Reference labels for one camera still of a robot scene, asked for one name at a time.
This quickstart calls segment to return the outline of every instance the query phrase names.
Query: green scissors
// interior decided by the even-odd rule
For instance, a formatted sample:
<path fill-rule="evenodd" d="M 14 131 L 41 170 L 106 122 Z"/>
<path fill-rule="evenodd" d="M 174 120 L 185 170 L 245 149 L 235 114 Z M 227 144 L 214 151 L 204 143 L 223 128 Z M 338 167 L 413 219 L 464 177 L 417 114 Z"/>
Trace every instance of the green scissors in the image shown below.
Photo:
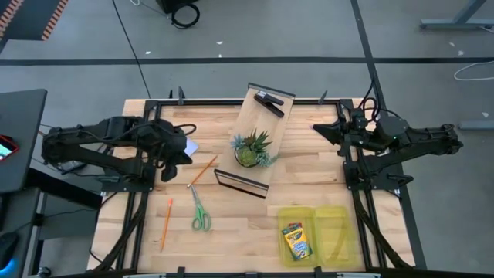
<path fill-rule="evenodd" d="M 202 208 L 201 200 L 199 200 L 198 193 L 195 191 L 194 186 L 191 186 L 192 194 L 195 201 L 195 218 L 192 221 L 192 229 L 198 231 L 200 229 L 209 231 L 211 228 L 211 216 Z"/>

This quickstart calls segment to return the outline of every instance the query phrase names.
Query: succulent plant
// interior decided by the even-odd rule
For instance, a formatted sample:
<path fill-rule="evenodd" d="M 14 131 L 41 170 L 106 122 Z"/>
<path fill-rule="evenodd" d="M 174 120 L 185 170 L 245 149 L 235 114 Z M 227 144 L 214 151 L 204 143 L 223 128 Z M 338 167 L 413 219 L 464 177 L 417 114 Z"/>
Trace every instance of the succulent plant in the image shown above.
<path fill-rule="evenodd" d="M 272 142 L 264 142 L 268 138 L 268 132 L 263 131 L 258 137 L 256 136 L 257 130 L 255 129 L 248 137 L 244 139 L 245 145 L 250 147 L 252 151 L 257 153 L 263 152 Z"/>
<path fill-rule="evenodd" d="M 238 156 L 239 156 L 239 161 L 242 163 L 242 165 L 248 167 L 255 165 L 257 161 L 255 158 L 257 157 L 256 153 L 254 151 L 251 151 L 248 147 L 241 147 L 237 150 Z"/>
<path fill-rule="evenodd" d="M 241 148 L 243 146 L 245 146 L 245 138 L 240 135 L 240 134 L 237 134 L 233 137 L 233 142 L 230 142 L 230 145 L 233 147 L 233 148 Z"/>
<path fill-rule="evenodd" d="M 271 157 L 266 151 L 266 147 L 272 142 L 266 142 L 268 132 L 263 131 L 257 136 L 257 130 L 254 130 L 248 137 L 237 134 L 233 137 L 230 145 L 235 149 L 236 157 L 239 163 L 245 167 L 259 165 L 263 167 L 271 166 L 278 155 Z"/>
<path fill-rule="evenodd" d="M 278 154 L 271 157 L 271 155 L 269 155 L 267 151 L 264 151 L 262 153 L 257 154 L 257 156 L 255 157 L 255 161 L 257 161 L 258 165 L 261 167 L 269 167 L 273 163 L 275 163 L 275 161 L 278 158 L 279 158 Z"/>

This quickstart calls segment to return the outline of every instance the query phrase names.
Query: orange pencil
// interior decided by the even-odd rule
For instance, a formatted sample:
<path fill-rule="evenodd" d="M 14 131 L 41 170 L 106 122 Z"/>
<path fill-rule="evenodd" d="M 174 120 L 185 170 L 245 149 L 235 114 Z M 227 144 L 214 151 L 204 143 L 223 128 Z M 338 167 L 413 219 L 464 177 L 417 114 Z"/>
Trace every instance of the orange pencil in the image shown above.
<path fill-rule="evenodd" d="M 170 198 L 168 200 L 167 218 L 164 220 L 163 235 L 161 236 L 161 249 L 160 249 L 160 253 L 163 252 L 164 238 L 167 236 L 168 220 L 170 219 L 170 211 L 171 211 L 171 203 L 173 203 L 173 199 L 172 198 Z"/>
<path fill-rule="evenodd" d="M 193 180 L 190 184 L 188 184 L 188 185 L 187 185 L 187 188 L 190 188 L 190 187 L 191 187 L 191 185 L 193 185 L 193 184 L 194 184 L 194 183 L 195 183 L 195 182 L 196 182 L 196 181 L 197 181 L 197 180 L 198 180 L 198 179 L 202 176 L 202 174 L 204 174 L 204 172 L 205 172 L 205 171 L 209 168 L 209 166 L 211 166 L 211 164 L 213 164 L 213 162 L 215 162 L 215 160 L 216 160 L 216 158 L 217 158 L 217 157 L 218 157 L 218 155 L 216 155 L 216 156 L 215 156 L 215 157 L 214 157 L 214 158 L 213 158 L 213 159 L 212 159 L 212 160 L 211 160 L 211 161 L 210 161 L 210 162 L 206 165 L 206 167 L 204 167 L 204 169 L 202 169 L 201 173 L 199 173 L 199 175 L 197 175 L 197 176 L 195 177 L 195 179 L 194 179 L 194 180 Z"/>

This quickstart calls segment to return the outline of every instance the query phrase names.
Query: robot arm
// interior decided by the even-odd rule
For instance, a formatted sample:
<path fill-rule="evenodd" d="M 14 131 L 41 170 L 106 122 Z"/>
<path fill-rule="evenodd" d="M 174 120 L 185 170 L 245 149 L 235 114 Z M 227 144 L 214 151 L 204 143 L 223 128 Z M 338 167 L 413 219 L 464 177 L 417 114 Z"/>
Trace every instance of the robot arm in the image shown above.
<path fill-rule="evenodd" d="M 147 162 L 141 158 L 116 158 L 81 147 L 92 143 L 135 147 L 147 153 Z M 146 163 L 154 163 L 157 168 L 164 167 L 161 179 L 169 181 L 177 174 L 177 164 L 192 163 L 184 153 L 186 146 L 184 131 L 166 120 L 144 122 L 142 117 L 111 117 L 92 126 L 52 128 L 43 138 L 42 157 L 54 166 L 67 161 L 81 161 L 112 169 L 136 183 L 154 178 L 146 177 L 144 171 Z"/>
<path fill-rule="evenodd" d="M 440 127 L 414 129 L 400 117 L 382 117 L 373 131 L 366 130 L 368 120 L 364 110 L 350 110 L 350 121 L 338 120 L 333 124 L 315 124 L 314 130 L 331 144 L 339 144 L 340 156 L 345 156 L 350 146 L 375 151 L 380 155 L 367 155 L 358 163 L 360 178 L 377 175 L 393 164 L 408 161 L 426 154 L 455 154 L 463 147 L 452 124 Z"/>

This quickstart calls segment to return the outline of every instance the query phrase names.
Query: concrete floor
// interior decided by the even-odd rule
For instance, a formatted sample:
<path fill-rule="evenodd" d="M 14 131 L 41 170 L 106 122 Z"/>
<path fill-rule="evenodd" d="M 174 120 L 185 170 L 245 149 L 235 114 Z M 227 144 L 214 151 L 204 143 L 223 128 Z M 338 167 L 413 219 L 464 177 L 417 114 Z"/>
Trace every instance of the concrete floor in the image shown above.
<path fill-rule="evenodd" d="M 152 0 L 142 1 L 155 6 Z M 494 57 L 494 34 L 418 28 L 420 19 L 452 17 L 466 2 L 360 0 L 374 57 Z M 346 0 L 200 0 L 197 5 L 200 22 L 193 29 L 177 30 L 155 12 L 117 0 L 140 58 L 364 56 Z M 494 19 L 494 1 L 475 17 Z M 133 56 L 111 0 L 71 0 L 49 41 L 9 41 L 0 54 L 0 59 L 112 58 Z M 463 66 L 380 64 L 377 72 L 388 108 L 414 127 L 485 120 L 482 112 L 494 117 L 494 80 L 455 81 L 453 73 Z M 189 98 L 243 97 L 248 82 L 298 97 L 318 97 L 324 90 L 328 97 L 362 97 L 371 81 L 367 65 L 340 63 L 146 65 L 143 72 L 153 98 L 167 97 L 177 86 Z M 494 65 L 465 75 L 494 76 Z M 35 88 L 49 91 L 42 122 L 57 126 L 96 123 L 119 115 L 124 100 L 147 97 L 137 66 L 0 67 L 0 91 Z M 409 190 L 422 248 L 431 270 L 494 273 L 493 133 L 458 133 L 465 146 L 456 155 L 404 163 L 405 173 L 415 177 Z M 34 155 L 38 159 L 39 147 Z M 57 175 L 36 162 L 32 166 Z M 78 182 L 97 190 L 91 181 Z M 51 212 L 74 210 L 71 204 L 50 203 Z M 67 219 L 53 221 L 56 225 Z M 94 214 L 78 215 L 77 223 L 65 225 L 73 237 L 46 243 L 42 264 L 56 275 L 86 268 Z"/>

